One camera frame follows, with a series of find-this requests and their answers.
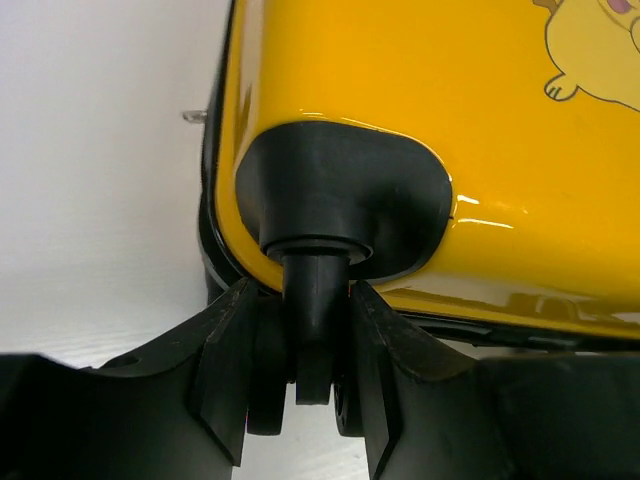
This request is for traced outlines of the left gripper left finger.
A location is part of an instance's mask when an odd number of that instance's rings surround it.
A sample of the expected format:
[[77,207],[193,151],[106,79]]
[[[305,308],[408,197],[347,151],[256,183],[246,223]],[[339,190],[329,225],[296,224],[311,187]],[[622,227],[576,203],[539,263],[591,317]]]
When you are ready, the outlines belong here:
[[99,368],[1,358],[5,479],[228,479],[242,458],[258,292],[241,280]]

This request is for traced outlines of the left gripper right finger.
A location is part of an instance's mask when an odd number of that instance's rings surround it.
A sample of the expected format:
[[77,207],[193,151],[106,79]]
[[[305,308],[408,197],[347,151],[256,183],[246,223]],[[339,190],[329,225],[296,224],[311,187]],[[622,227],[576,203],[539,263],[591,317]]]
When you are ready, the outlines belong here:
[[349,432],[373,479],[635,479],[639,356],[474,359],[351,290]]

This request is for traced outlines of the yellow hard-shell suitcase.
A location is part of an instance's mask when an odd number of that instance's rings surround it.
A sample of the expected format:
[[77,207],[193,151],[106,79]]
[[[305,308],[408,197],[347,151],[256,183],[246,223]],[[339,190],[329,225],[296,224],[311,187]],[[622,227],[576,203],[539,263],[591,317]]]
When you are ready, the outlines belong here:
[[235,1],[204,127],[209,279],[289,321],[283,384],[346,392],[339,314],[372,284],[397,324],[586,352],[494,361],[509,419],[639,429],[639,5]]

